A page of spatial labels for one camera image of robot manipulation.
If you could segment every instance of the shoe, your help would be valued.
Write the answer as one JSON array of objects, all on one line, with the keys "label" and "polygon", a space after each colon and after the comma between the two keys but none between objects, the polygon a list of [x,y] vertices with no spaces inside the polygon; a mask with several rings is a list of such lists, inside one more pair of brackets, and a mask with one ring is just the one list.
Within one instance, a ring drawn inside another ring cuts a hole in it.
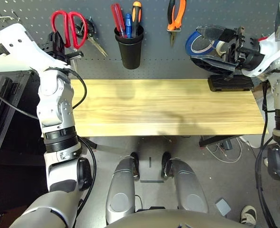
[{"label": "shoe", "polygon": [[165,175],[165,167],[166,167],[166,163],[168,162],[168,160],[171,159],[171,155],[169,152],[165,152],[162,156],[162,162],[161,162],[161,178],[162,179],[167,179],[166,175]]},{"label": "shoe", "polygon": [[132,152],[130,156],[134,157],[134,179],[137,181],[138,179],[140,179],[139,157],[136,152]]},{"label": "shoe", "polygon": [[241,215],[240,215],[240,223],[241,224],[252,224],[256,225],[256,219],[257,219],[257,213],[256,209],[252,206],[245,206],[242,209]]}]

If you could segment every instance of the tape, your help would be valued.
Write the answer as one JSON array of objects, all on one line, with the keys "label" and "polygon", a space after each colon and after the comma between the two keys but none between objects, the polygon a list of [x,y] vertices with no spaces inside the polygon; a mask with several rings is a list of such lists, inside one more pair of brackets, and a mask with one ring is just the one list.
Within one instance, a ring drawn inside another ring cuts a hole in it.
[{"label": "tape", "polygon": [[186,44],[185,44],[185,50],[186,50],[186,53],[189,56],[206,55],[206,54],[210,53],[211,51],[213,51],[217,47],[217,44],[219,43],[219,41],[218,40],[216,40],[216,41],[212,40],[210,42],[210,44],[207,45],[206,47],[203,47],[202,49],[199,49],[199,50],[194,49],[193,44],[196,41],[198,42],[197,39],[200,38],[201,36],[202,35],[199,32],[195,31],[187,39]]},{"label": "tape", "polygon": [[224,44],[225,44],[224,41],[219,41],[217,46],[216,46],[216,51],[217,51],[219,56],[222,56],[222,54],[226,53],[226,50],[221,51],[221,48],[223,47]]}]

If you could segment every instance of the black pen holder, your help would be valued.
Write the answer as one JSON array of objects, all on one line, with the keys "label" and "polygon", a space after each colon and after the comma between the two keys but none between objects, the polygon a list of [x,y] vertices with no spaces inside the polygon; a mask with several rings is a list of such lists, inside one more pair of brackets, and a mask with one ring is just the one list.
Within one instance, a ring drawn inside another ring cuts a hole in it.
[{"label": "black pen holder", "polygon": [[127,69],[136,69],[141,63],[141,47],[144,38],[144,29],[138,28],[138,36],[134,38],[124,38],[119,36],[115,28],[116,40],[119,43],[123,66]]}]

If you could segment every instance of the screwdriver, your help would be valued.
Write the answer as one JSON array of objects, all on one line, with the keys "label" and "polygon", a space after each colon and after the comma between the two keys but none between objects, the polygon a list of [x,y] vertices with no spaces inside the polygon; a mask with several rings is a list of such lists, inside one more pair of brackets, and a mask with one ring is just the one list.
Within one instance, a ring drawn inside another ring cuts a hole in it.
[{"label": "screwdriver", "polygon": [[113,19],[116,24],[116,29],[119,32],[121,37],[126,37],[125,35],[125,24],[123,21],[123,16],[121,12],[121,7],[119,3],[115,3],[111,5],[111,11],[113,15]]},{"label": "screwdriver", "polygon": [[131,38],[132,26],[131,26],[131,14],[130,13],[127,13],[125,15],[125,28],[126,28],[127,38]]},{"label": "screwdriver", "polygon": [[141,8],[142,4],[139,1],[135,1],[132,8],[132,37],[138,35],[139,23],[141,21]]}]

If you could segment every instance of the orange-handled pliers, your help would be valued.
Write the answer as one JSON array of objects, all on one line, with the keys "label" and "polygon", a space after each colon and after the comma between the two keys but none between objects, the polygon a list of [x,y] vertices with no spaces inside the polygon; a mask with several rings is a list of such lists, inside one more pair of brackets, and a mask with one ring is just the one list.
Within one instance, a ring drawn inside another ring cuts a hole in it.
[{"label": "orange-handled pliers", "polygon": [[186,0],[180,0],[179,11],[176,19],[174,19],[175,0],[170,0],[167,10],[168,26],[167,31],[171,33],[170,44],[174,45],[175,33],[181,31],[182,17],[186,7]]}]

